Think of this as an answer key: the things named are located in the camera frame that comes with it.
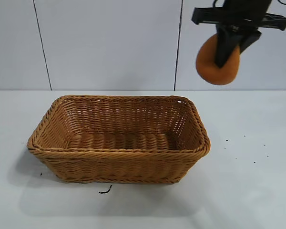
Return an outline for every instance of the black debris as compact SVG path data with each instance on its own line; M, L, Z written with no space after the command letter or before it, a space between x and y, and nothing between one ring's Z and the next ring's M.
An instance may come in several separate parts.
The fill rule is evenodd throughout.
M100 193L100 194L106 194L106 193L108 193L108 192L111 190L111 187L112 187L112 185L110 185L108 191L106 191L106 192L99 192L99 193Z

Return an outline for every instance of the woven basket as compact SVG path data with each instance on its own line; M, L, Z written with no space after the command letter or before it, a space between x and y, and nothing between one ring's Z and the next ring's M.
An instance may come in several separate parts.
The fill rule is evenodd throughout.
M28 149L66 182L175 183L210 149L186 98L63 96Z

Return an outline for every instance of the basket rim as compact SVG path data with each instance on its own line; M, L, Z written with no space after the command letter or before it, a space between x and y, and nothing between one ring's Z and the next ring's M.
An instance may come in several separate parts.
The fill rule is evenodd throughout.
M153 150L153 149L105 149L105 148L56 148L56 147L42 147L38 145L36 142L39 140L40 136L44 133L44 130L46 127L50 124L52 116L55 114L57 108L59 105L61 105L61 102L65 99L96 99L96 100L101 100L101 99L106 99L106 100L111 100L111 101L119 101L120 99L138 99L138 100L150 100L152 101L153 99L174 99L178 101L184 101L187 102L190 106L190 110L192 112L192 115L195 120L195 126L197 127L199 134L201 136L201 144L199 147L196 149L183 149L183 150ZM115 153L117 154L125 154L125 153L140 153L140 154L163 154L165 153L166 156L168 154L195 154L196 156L203 157L205 156L209 150L210 150L210 140L207 136L207 132L204 128L203 123L201 122L201 119L199 117L198 111L194 105L194 103L181 96L106 96L106 95L64 95L56 99L51 107L48 109L46 114L43 116L42 120L30 136L28 143L27 143L27 148L35 155L39 155L40 153L42 154L51 154L51 157L55 157L53 154L58 153L58 157L61 157L61 153L64 153L64 156L67 156L68 154L72 154L74 156L83 156L89 155L89 154L99 154L103 155L104 153Z

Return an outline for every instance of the white table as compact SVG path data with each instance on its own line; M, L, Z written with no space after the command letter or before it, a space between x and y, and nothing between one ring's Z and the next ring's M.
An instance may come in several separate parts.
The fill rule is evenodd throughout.
M180 95L210 153L178 184L64 184L26 149L65 94ZM0 229L286 229L286 91L0 91Z

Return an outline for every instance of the orange sponge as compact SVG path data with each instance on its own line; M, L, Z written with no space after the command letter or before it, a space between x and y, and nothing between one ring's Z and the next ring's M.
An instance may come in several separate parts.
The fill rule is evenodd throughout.
M205 81L215 85L231 83L238 72L240 61L240 48L237 46L223 67L215 64L217 35L210 37L201 47L197 59L196 69Z

